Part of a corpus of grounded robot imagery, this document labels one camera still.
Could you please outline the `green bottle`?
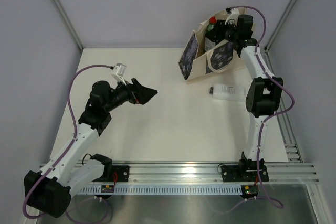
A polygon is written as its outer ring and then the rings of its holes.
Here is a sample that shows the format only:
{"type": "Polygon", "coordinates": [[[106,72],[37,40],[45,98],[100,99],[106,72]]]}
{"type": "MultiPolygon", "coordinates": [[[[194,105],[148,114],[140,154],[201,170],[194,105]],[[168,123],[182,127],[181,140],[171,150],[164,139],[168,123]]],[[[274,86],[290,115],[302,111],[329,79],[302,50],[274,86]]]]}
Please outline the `green bottle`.
{"type": "Polygon", "coordinates": [[[209,24],[206,29],[204,37],[204,50],[209,51],[216,46],[216,34],[217,34],[217,19],[215,16],[212,16],[209,19],[209,24]]]}

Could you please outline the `clear bottle black cap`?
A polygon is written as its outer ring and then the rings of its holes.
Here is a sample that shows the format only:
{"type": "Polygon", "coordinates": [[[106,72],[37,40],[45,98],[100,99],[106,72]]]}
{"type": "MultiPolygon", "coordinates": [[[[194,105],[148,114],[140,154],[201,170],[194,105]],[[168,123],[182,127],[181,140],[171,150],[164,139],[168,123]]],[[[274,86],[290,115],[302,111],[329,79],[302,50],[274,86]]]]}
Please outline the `clear bottle black cap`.
{"type": "Polygon", "coordinates": [[[238,101],[245,99],[245,88],[241,86],[231,86],[225,84],[214,84],[209,88],[209,93],[213,99],[238,101]]]}

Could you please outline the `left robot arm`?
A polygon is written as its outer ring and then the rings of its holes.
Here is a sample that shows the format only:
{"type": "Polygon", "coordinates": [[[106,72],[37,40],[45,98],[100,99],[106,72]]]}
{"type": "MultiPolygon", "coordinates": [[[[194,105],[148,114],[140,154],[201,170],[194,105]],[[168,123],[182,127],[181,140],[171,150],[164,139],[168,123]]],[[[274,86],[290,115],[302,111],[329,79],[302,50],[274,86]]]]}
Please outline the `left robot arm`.
{"type": "Polygon", "coordinates": [[[110,112],[126,102],[144,105],[158,91],[141,85],[133,78],[130,83],[110,87],[106,81],[92,85],[85,110],[75,123],[73,137],[38,172],[29,171],[24,177],[24,206],[33,207],[54,218],[62,216],[72,197],[88,183],[108,181],[113,174],[112,160],[95,154],[79,169],[79,158],[96,141],[112,120],[110,112]]]}

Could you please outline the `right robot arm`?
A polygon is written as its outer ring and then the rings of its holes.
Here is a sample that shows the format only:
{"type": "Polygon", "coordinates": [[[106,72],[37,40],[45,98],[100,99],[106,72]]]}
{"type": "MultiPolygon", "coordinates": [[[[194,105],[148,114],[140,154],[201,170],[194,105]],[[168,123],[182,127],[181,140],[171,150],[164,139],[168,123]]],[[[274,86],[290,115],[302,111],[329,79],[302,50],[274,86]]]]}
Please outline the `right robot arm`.
{"type": "Polygon", "coordinates": [[[247,144],[236,165],[221,164],[223,182],[268,182],[264,160],[266,132],[271,117],[280,105],[283,79],[275,77],[262,59],[253,35],[253,17],[238,14],[235,24],[227,24],[224,38],[233,43],[234,50],[245,63],[252,82],[246,95],[246,109],[250,115],[247,144]]]}

